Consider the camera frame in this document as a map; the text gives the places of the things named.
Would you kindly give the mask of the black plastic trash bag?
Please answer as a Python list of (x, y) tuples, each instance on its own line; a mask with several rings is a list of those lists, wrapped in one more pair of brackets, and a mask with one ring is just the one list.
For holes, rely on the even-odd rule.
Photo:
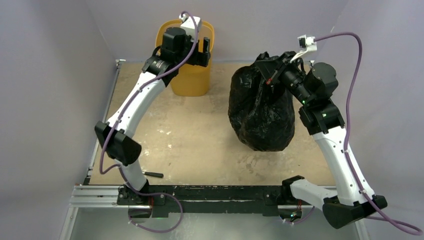
[(267, 85), (254, 64), (232, 75), (227, 114), (238, 140), (254, 151), (281, 152), (295, 135), (293, 96)]

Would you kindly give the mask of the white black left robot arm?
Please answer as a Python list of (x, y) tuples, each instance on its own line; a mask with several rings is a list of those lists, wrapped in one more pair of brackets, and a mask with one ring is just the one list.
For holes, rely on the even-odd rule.
[(149, 183), (139, 163), (142, 146), (133, 140), (135, 131), (150, 105), (183, 65), (208, 66), (210, 46), (210, 38), (200, 38), (195, 29), (167, 28), (123, 104), (107, 121), (98, 121), (94, 126), (101, 147), (100, 158), (108, 156), (115, 160), (125, 185), (132, 188), (130, 199), (138, 205), (148, 201)]

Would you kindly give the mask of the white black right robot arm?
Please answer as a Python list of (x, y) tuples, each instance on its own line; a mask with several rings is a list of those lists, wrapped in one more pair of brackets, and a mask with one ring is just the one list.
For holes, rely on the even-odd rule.
[(300, 103), (300, 120), (319, 146), (335, 189), (329, 190), (297, 175), (282, 182), (280, 196), (288, 204), (302, 200), (321, 210), (335, 229), (364, 219), (387, 207), (384, 196), (375, 194), (346, 140), (347, 127), (331, 97), (338, 87), (336, 70), (318, 62), (310, 71), (300, 69), (295, 53), (287, 51), (275, 59), (254, 62), (265, 83), (284, 86)]

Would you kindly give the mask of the yellow plastic trash bin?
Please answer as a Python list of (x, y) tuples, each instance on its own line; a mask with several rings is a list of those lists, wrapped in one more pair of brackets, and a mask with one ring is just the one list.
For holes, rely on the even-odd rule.
[[(210, 52), (213, 51), (215, 43), (214, 27), (207, 21), (202, 22), (199, 32), (199, 50), (203, 49), (203, 38), (210, 40)], [(185, 64), (179, 69), (179, 73), (170, 82), (173, 93), (182, 97), (200, 97), (210, 89), (212, 60), (207, 67)]]

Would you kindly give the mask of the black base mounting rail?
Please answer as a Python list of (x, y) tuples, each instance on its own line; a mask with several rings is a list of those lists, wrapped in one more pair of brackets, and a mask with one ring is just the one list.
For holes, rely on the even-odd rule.
[(167, 218), (169, 214), (261, 214), (290, 216), (310, 206), (305, 201), (285, 198), (280, 185), (150, 185), (142, 196), (129, 187), (118, 188), (117, 204), (130, 208), (130, 215)]

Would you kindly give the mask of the black handled hammer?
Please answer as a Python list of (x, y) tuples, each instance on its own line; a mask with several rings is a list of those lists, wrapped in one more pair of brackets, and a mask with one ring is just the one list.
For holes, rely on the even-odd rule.
[(148, 177), (153, 177), (153, 178), (160, 178), (162, 179), (164, 177), (163, 173), (158, 173), (158, 172), (148, 172), (148, 171), (143, 171), (142, 172), (145, 176)]

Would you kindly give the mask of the aluminium frame rail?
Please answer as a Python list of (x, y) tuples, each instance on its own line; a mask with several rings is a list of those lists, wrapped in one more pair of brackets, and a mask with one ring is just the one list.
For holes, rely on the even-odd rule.
[(117, 207), (118, 188), (118, 185), (77, 185), (69, 202), (77, 208)]

